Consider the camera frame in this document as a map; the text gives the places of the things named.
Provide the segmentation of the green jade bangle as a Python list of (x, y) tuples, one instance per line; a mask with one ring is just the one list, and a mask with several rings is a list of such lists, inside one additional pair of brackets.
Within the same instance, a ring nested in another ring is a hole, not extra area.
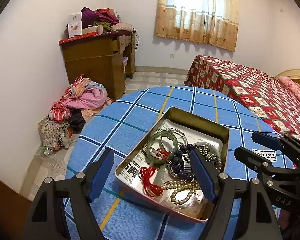
[(154, 164), (168, 163), (178, 149), (177, 139), (174, 134), (162, 130), (155, 133), (147, 142), (146, 154)]

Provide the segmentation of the pink pillow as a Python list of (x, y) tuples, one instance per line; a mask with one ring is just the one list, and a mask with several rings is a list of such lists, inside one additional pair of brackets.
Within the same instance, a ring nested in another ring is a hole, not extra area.
[(290, 78), (286, 76), (279, 76), (278, 80), (282, 83), (286, 88), (288, 88), (300, 101), (300, 84), (294, 82)]

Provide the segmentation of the red patterned bedspread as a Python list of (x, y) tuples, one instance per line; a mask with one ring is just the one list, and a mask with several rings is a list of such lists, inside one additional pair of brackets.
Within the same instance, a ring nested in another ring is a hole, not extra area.
[(184, 85), (217, 90), (241, 103), (276, 132), (300, 140), (300, 99), (261, 70), (198, 55)]

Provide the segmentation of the blue plaid tablecloth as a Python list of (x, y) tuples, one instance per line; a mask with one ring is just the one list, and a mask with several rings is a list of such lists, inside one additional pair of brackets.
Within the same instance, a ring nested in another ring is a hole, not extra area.
[[(119, 165), (170, 107), (227, 127), (230, 142), (226, 173), (241, 180), (256, 175), (235, 159), (234, 150), (239, 146), (258, 149), (251, 135), (260, 131), (275, 136), (276, 132), (269, 125), (218, 91), (165, 86), (125, 95), (90, 119), (75, 143), (66, 177), (83, 171), (108, 148), (114, 151), (114, 164)], [(114, 172), (109, 174), (91, 208), (106, 239), (197, 239), (204, 228), (202, 223), (190, 223), (156, 211), (136, 194), (123, 189)]]

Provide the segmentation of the clothes pile on floor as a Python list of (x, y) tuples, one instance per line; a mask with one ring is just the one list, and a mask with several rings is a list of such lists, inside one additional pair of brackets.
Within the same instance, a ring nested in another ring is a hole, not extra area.
[(84, 75), (76, 78), (38, 124), (41, 155), (45, 157), (69, 148), (72, 135), (81, 133), (87, 121), (111, 103), (102, 84)]

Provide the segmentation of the beige floral window curtain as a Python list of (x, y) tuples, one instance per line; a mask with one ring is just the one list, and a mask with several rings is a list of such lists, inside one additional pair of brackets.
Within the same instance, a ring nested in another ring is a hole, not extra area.
[(239, 0), (158, 0), (154, 34), (236, 50)]

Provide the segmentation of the brown wooden desk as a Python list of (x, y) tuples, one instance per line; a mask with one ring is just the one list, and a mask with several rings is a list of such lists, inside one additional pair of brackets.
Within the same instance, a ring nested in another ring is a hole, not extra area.
[(102, 84), (111, 99), (125, 93), (125, 78), (135, 73), (135, 34), (112, 31), (59, 44), (69, 83), (84, 75)]

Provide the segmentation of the red flat box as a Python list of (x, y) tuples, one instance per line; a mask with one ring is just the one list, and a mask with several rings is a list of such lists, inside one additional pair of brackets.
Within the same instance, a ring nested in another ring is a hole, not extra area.
[(98, 34), (98, 32), (91, 32), (91, 33), (87, 33), (87, 34), (82, 34), (82, 35), (75, 35), (73, 37), (70, 38), (65, 38), (62, 40), (59, 40), (58, 43), (59, 44), (64, 44), (64, 43), (68, 43), (68, 42), (72, 42), (72, 41), (76, 41), (76, 40), (82, 40), (85, 38), (90, 38), (90, 37), (94, 37)]

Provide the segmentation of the white product box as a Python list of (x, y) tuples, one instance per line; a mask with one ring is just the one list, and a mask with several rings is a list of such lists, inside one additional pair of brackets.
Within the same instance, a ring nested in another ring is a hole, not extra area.
[(82, 13), (77, 12), (68, 16), (68, 37), (82, 34)]

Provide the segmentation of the pile of clothes on desk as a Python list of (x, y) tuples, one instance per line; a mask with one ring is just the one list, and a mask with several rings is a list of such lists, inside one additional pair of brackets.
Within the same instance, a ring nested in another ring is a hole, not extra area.
[(82, 14), (82, 28), (89, 26), (102, 25), (106, 31), (128, 31), (133, 33), (135, 29), (126, 22), (121, 22), (115, 15), (102, 9), (91, 10), (83, 7)]

